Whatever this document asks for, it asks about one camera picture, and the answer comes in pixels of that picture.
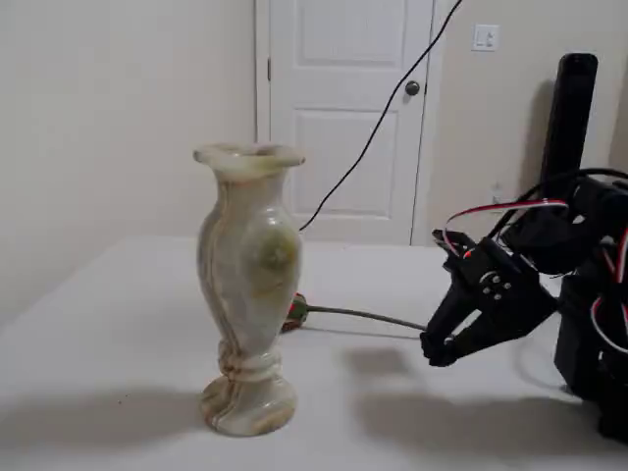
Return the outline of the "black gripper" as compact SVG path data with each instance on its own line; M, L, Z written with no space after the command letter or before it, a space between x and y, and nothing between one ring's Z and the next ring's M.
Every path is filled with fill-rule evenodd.
M557 311L537 270L492 239L442 235L441 247L451 285L420 337L431 366L523 338Z

